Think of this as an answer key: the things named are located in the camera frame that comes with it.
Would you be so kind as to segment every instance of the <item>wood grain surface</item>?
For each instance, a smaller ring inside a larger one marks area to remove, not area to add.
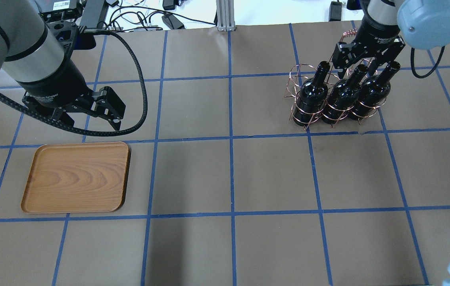
[[[25,213],[110,212],[124,202],[129,147],[123,142],[44,145],[35,153]]]

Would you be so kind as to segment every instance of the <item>white floor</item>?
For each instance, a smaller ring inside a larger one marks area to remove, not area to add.
[[[123,0],[123,6],[134,5],[136,0]],[[138,6],[163,9],[163,0],[145,0]],[[268,25],[303,22],[327,22],[329,20],[329,5],[331,0],[235,0],[234,19],[236,25]],[[110,14],[117,8],[110,8],[107,14],[108,22]],[[122,9],[125,11],[142,11],[150,13],[147,9]],[[177,6],[171,12],[202,21],[213,22],[216,13],[215,0],[185,0],[181,6]],[[134,15],[127,15],[131,21],[136,21]],[[168,29],[162,22],[161,14],[152,17],[151,24]],[[349,11],[343,5],[342,20],[361,20],[362,11]],[[184,18],[178,19],[185,24],[186,29],[209,27],[208,24],[192,22]],[[118,20],[122,27],[131,29],[135,27],[125,20]]]

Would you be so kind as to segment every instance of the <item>black bottle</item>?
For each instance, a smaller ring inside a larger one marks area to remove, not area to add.
[[[368,67],[361,64],[356,67],[349,79],[342,79],[336,83],[327,99],[321,118],[327,124],[336,124],[345,118],[346,113],[354,105],[359,96],[359,83],[368,72]]]
[[[329,62],[321,62],[315,76],[303,83],[301,92],[296,97],[296,105],[292,108],[294,122],[297,125],[306,126],[318,116],[317,113],[327,96],[328,87],[324,81],[330,68]]]
[[[398,62],[390,62],[385,70],[379,75],[367,78],[361,85],[359,98],[354,104],[354,108],[348,113],[348,117],[352,120],[361,121],[379,105],[390,92],[389,80],[400,70]]]

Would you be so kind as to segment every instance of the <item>white label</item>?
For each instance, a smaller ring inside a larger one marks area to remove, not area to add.
[[[55,10],[63,10],[63,9],[68,9],[69,8],[69,1],[59,1],[59,2],[54,2],[54,7],[52,7],[52,9]]]

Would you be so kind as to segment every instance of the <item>grid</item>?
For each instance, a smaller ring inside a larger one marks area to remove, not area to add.
[[[298,51],[296,46],[296,37],[294,36],[294,31],[292,29],[292,24],[289,24],[290,38],[292,40],[292,45],[294,49],[294,63],[299,64]],[[259,216],[259,215],[291,215],[291,214],[317,214],[319,216],[319,224],[321,229],[321,238],[323,242],[323,251],[325,256],[325,268],[327,270],[328,282],[330,285],[333,285],[333,276],[331,269],[331,261],[328,250],[328,238],[326,236],[325,229],[325,220],[324,214],[338,214],[338,213],[373,213],[373,212],[405,212],[406,219],[408,221],[408,225],[410,227],[410,234],[412,235],[413,244],[415,247],[415,251],[417,254],[417,260],[419,262],[419,266],[421,268],[421,275],[423,277],[423,281],[425,284],[429,284],[428,275],[426,273],[424,257],[421,255],[421,250],[419,249],[419,243],[416,235],[416,229],[412,222],[411,212],[414,211],[426,211],[426,210],[450,210],[450,205],[435,205],[435,206],[409,206],[407,203],[407,199],[405,197],[405,192],[403,188],[403,181],[400,177],[400,172],[398,170],[398,165],[395,157],[395,153],[393,151],[390,136],[391,134],[396,133],[418,133],[418,132],[449,132],[450,128],[428,128],[428,129],[393,129],[390,130],[386,127],[384,117],[382,112],[380,111],[380,120],[382,130],[373,130],[364,132],[364,134],[383,134],[385,137],[385,141],[388,146],[388,151],[390,155],[390,159],[392,161],[392,167],[395,172],[397,184],[399,187],[399,192],[401,196],[401,200],[403,202],[402,207],[387,207],[387,208],[350,208],[350,209],[327,209],[323,208],[321,203],[321,194],[319,191],[319,182],[317,177],[317,166],[315,162],[314,156],[314,148],[312,140],[319,136],[338,136],[338,135],[359,135],[357,131],[338,131],[338,132],[312,132],[311,129],[307,130],[306,133],[289,133],[289,134],[257,134],[257,135],[234,135],[233,132],[233,79],[240,77],[269,77],[269,76],[280,76],[280,75],[288,75],[288,73],[261,73],[261,74],[233,74],[232,69],[232,39],[231,33],[228,32],[227,35],[227,53],[228,53],[228,74],[221,76],[196,76],[196,77],[179,77],[179,78],[165,78],[165,54],[167,51],[167,31],[165,31],[165,36],[163,40],[163,58],[162,58],[162,68],[160,77],[157,79],[147,79],[146,82],[157,82],[160,83],[160,92],[158,94],[158,108],[157,108],[157,119],[156,119],[156,135],[154,139],[146,139],[146,140],[135,140],[135,141],[125,141],[129,144],[137,144],[137,143],[153,143],[154,144],[154,152],[152,158],[151,165],[151,181],[149,188],[149,201],[148,201],[148,210],[146,215],[119,215],[119,216],[98,216],[98,217],[87,217],[87,216],[70,216],[67,214],[65,217],[31,217],[31,218],[0,218],[0,222],[28,222],[28,221],[62,221],[64,222],[63,231],[60,239],[60,246],[58,250],[58,256],[56,258],[56,265],[54,269],[52,285],[56,285],[58,281],[58,271],[60,267],[60,261],[62,258],[62,252],[65,247],[65,237],[67,233],[68,223],[70,221],[84,221],[84,220],[126,220],[126,219],[145,219],[146,221],[146,229],[145,229],[145,237],[144,237],[144,251],[143,251],[143,261],[142,268],[139,270],[141,272],[141,285],[146,284],[145,276],[146,276],[146,265],[148,260],[148,246],[149,246],[149,233],[151,220],[153,219],[167,219],[167,218],[187,218],[187,217],[230,217],[230,227],[231,227],[231,246],[232,246],[232,282],[233,285],[238,285],[237,279],[237,263],[236,263],[236,216]],[[96,89],[99,84],[113,84],[113,83],[137,83],[138,80],[117,80],[117,81],[98,81],[100,75],[100,68],[102,65],[102,59],[105,52],[105,47],[107,44],[107,37],[104,39],[100,62],[98,64],[98,70],[96,71],[95,80],[92,83],[88,83],[93,85],[93,90]],[[428,55],[432,63],[435,63],[434,58],[430,51],[428,51]],[[417,67],[417,69],[430,69],[430,66]],[[450,69],[450,65],[444,65],[439,67],[436,70],[437,77],[441,84],[441,87],[446,95],[446,99],[450,105],[450,95],[446,88],[446,85],[442,79],[440,74],[440,70]],[[170,138],[170,139],[161,139],[160,136],[160,114],[162,110],[162,97],[163,97],[163,83],[165,81],[178,81],[178,80],[200,80],[200,79],[217,79],[217,78],[226,78],[228,80],[229,87],[229,136],[216,136],[216,137],[192,137],[192,138]],[[18,87],[0,87],[0,89],[17,89]],[[23,114],[20,115],[20,118],[17,123],[17,128],[15,130],[15,134],[11,141],[10,145],[0,145],[0,149],[8,150],[8,155],[6,161],[4,163],[4,167],[2,169],[0,175],[0,189],[2,186],[2,181],[4,179],[4,174],[7,170],[7,166],[9,164],[9,160],[11,158],[12,151],[14,149],[20,148],[37,148],[40,145],[19,145],[16,144],[17,136],[19,134],[22,121]],[[89,116],[87,116],[85,127],[87,128],[89,125]],[[316,209],[308,209],[308,210],[283,210],[283,211],[237,211],[235,210],[235,192],[234,192],[234,140],[235,139],[251,139],[251,138],[283,138],[283,137],[306,137],[308,141],[308,150],[310,154],[310,160],[312,165],[312,174],[313,174],[313,183],[315,188],[315,196],[316,196]],[[154,182],[155,182],[155,174],[156,174],[156,162],[157,162],[157,154],[158,154],[158,144],[159,143],[167,143],[167,142],[178,142],[178,141],[223,141],[228,140],[230,144],[230,200],[231,206],[230,211],[227,212],[202,212],[202,213],[174,213],[174,214],[153,214],[152,213],[152,204],[153,204],[153,196],[154,196]],[[86,141],[85,136],[82,138],[82,143]]]

